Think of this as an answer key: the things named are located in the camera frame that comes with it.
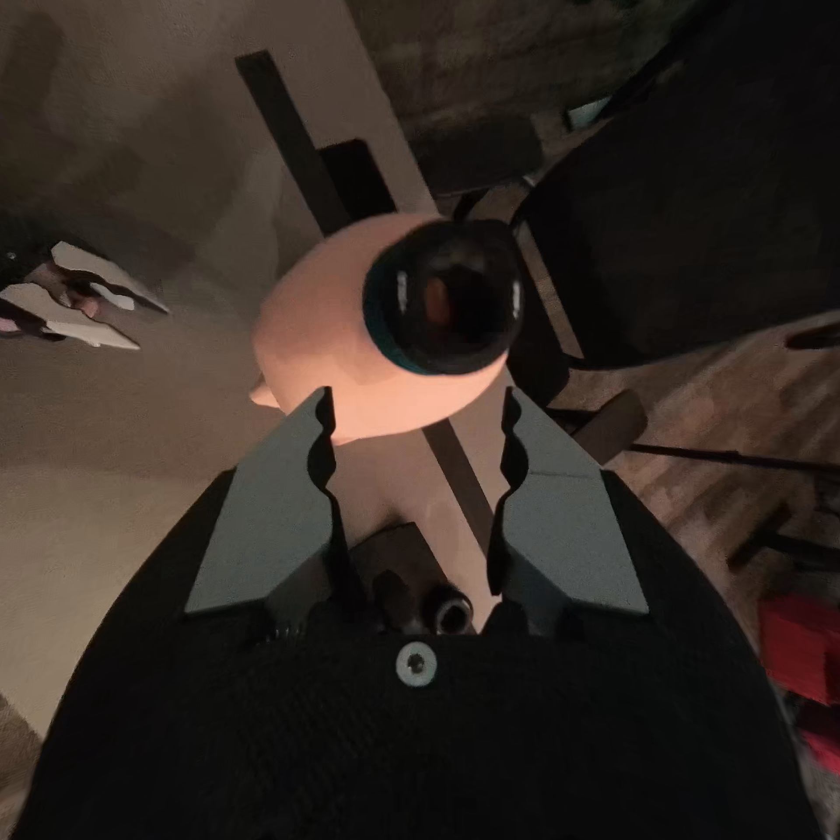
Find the black mesh office chair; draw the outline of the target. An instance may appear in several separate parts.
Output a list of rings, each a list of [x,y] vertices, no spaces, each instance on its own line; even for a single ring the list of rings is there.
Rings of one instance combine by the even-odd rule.
[[[728,582],[825,571],[838,516],[838,2],[701,2],[500,219],[515,385]]]

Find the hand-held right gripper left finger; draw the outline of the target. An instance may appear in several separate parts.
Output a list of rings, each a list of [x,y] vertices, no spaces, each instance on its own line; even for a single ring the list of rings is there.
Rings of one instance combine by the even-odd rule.
[[[334,430],[332,391],[319,387],[238,464],[187,615],[261,606],[296,632],[321,602],[350,611],[350,554],[329,489]]]

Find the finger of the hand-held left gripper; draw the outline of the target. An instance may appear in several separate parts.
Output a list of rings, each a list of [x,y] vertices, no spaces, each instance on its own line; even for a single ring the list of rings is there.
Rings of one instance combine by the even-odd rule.
[[[14,320],[24,332],[49,340],[74,339],[91,347],[139,350],[140,345],[80,310],[58,303],[34,283],[6,287],[1,293],[2,318]]]
[[[59,241],[39,247],[39,285],[60,305],[95,316],[105,308],[132,312],[169,308],[141,281],[90,250]]]

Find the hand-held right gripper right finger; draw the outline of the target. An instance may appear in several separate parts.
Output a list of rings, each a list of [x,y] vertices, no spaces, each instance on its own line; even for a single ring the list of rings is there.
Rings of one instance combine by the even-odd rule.
[[[517,387],[506,390],[501,430],[509,489],[490,531],[491,593],[515,605],[531,632],[555,632],[576,606],[647,616],[601,467]]]

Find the red box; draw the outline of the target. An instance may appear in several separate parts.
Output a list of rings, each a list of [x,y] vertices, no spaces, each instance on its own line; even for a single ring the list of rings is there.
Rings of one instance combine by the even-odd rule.
[[[794,703],[793,719],[816,762],[839,775],[839,611],[809,595],[774,595],[759,606],[760,654]]]

